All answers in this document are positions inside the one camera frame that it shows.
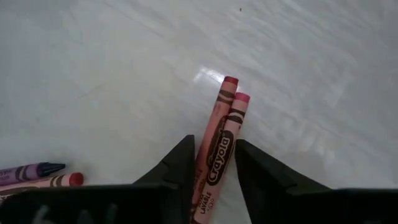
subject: purple crayon tip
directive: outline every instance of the purple crayon tip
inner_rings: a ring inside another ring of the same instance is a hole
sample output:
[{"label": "purple crayon tip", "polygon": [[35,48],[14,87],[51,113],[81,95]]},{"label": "purple crayon tip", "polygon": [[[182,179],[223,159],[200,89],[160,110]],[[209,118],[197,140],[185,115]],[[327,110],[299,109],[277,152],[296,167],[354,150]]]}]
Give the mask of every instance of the purple crayon tip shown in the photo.
[{"label": "purple crayon tip", "polygon": [[43,162],[37,166],[37,175],[39,177],[46,177],[58,170],[65,168],[65,164],[54,164],[49,162]]}]

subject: crayon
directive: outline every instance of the crayon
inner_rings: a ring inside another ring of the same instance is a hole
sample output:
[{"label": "crayon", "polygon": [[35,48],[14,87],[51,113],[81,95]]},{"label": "crayon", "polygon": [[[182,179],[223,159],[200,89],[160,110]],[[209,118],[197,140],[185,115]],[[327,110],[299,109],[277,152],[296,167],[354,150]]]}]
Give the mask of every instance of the crayon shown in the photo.
[{"label": "crayon", "polygon": [[83,184],[83,174],[76,172],[69,175],[48,177],[40,180],[12,184],[0,187],[0,203],[14,194],[19,194],[27,190],[40,189],[42,187],[68,187],[80,186]]},{"label": "crayon", "polygon": [[238,79],[225,77],[218,92],[217,100],[210,115],[209,122],[203,135],[199,153],[195,161],[195,178],[193,181],[193,196],[191,213],[193,215],[198,205],[201,191],[206,182],[206,176],[213,165],[214,148],[219,141],[223,131],[225,119],[232,105],[236,89],[238,88]]},{"label": "crayon", "polygon": [[15,168],[0,170],[0,186],[16,184],[46,177],[65,168],[65,164],[41,162]]},{"label": "crayon", "polygon": [[209,171],[200,201],[196,207],[192,223],[207,224],[220,196],[224,182],[224,173],[233,154],[236,138],[239,135],[244,115],[248,109],[250,96],[236,93],[229,115],[226,119],[223,135],[216,150],[213,167]]}]

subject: crayon wrapper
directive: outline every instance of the crayon wrapper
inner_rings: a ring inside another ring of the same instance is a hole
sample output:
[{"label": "crayon wrapper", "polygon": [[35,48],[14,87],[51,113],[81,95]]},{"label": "crayon wrapper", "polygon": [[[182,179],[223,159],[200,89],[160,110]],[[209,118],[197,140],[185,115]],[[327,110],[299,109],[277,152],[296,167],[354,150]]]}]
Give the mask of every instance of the crayon wrapper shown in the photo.
[{"label": "crayon wrapper", "polygon": [[236,138],[239,135],[247,108],[248,104],[240,100],[235,100],[232,105],[217,147],[214,164],[207,175],[192,223],[207,224],[210,220],[215,203],[220,196],[224,174],[233,154]]},{"label": "crayon wrapper", "polygon": [[191,212],[195,211],[195,207],[200,199],[201,190],[206,182],[207,173],[213,165],[214,149],[221,138],[224,123],[232,105],[236,89],[237,86],[235,84],[223,82],[218,93],[196,159]]},{"label": "crayon wrapper", "polygon": [[48,177],[40,180],[34,180],[19,184],[12,184],[0,187],[0,203],[11,195],[19,194],[27,190],[40,189],[42,187],[68,187],[70,175],[60,175]]},{"label": "crayon wrapper", "polygon": [[37,166],[39,166],[39,164],[0,170],[0,185],[16,184],[19,182],[38,179],[39,177],[37,176],[36,171]]}]

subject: red crayon tip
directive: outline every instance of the red crayon tip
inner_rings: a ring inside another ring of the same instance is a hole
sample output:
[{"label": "red crayon tip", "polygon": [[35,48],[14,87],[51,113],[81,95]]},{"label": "red crayon tip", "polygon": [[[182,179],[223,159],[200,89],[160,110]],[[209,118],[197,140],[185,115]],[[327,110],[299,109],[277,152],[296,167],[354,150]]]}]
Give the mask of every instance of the red crayon tip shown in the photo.
[{"label": "red crayon tip", "polygon": [[69,178],[69,184],[71,186],[81,186],[83,181],[84,177],[82,173],[73,173]]},{"label": "red crayon tip", "polygon": [[234,77],[225,77],[224,78],[224,82],[230,82],[230,83],[233,83],[235,85],[238,85],[239,80],[237,78],[234,78]]},{"label": "red crayon tip", "polygon": [[235,94],[235,100],[241,100],[244,101],[246,103],[249,103],[250,100],[250,96],[244,93],[236,93]]}]

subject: crayola logo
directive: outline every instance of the crayola logo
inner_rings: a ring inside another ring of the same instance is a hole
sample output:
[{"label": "crayola logo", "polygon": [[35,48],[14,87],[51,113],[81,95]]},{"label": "crayola logo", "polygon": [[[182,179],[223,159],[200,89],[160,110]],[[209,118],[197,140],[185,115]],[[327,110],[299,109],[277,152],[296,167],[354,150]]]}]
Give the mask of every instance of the crayola logo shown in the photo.
[{"label": "crayola logo", "polygon": [[232,155],[232,145],[234,142],[234,134],[231,131],[224,131],[223,137],[218,144],[214,164],[207,176],[209,185],[214,186],[218,184],[228,165],[229,157]]},{"label": "crayola logo", "polygon": [[217,147],[220,143],[221,137],[223,135],[223,127],[226,121],[226,116],[223,116],[217,124],[217,128],[214,131],[213,137],[211,138],[209,153],[207,154],[207,166],[209,169],[213,166],[214,159],[217,153]]}]

